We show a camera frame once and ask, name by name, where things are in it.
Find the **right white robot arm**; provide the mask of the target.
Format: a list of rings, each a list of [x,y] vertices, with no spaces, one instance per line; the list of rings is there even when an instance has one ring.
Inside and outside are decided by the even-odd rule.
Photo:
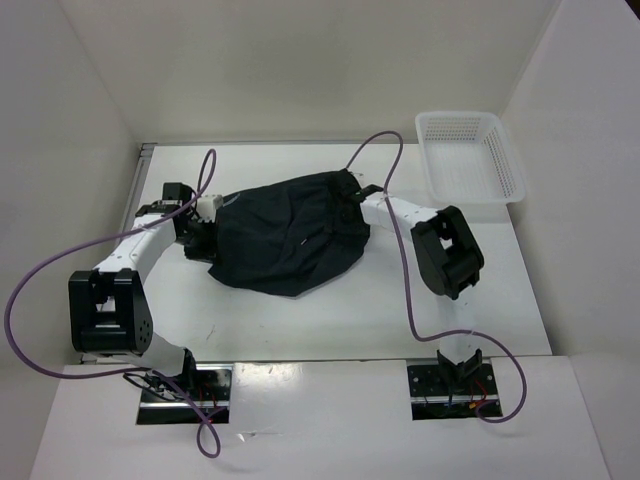
[[[420,206],[369,185],[332,194],[340,222],[362,230],[379,226],[396,235],[400,251],[409,327],[419,342],[439,343],[436,352],[440,385],[450,393],[469,386],[482,362],[482,351],[470,339],[476,320],[471,288],[480,280],[484,256],[461,212]],[[414,249],[420,278],[436,297],[445,330],[423,337],[418,333],[405,243]]]

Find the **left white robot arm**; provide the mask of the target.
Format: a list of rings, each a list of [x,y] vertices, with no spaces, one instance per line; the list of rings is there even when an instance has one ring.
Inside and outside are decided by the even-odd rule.
[[[182,183],[166,183],[162,198],[140,207],[133,233],[88,271],[68,282],[71,339],[74,349],[114,357],[161,372],[164,387],[185,400],[200,385],[191,351],[154,332],[144,283],[164,252],[177,243],[197,261],[212,262],[220,195],[196,199]]]

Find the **dark navy shorts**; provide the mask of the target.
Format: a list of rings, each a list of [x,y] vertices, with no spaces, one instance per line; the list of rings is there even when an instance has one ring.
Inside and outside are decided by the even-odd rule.
[[[358,180],[342,169],[226,196],[209,275],[232,288],[294,298],[344,274],[370,238],[370,226],[367,235],[332,228],[331,189],[351,182]]]

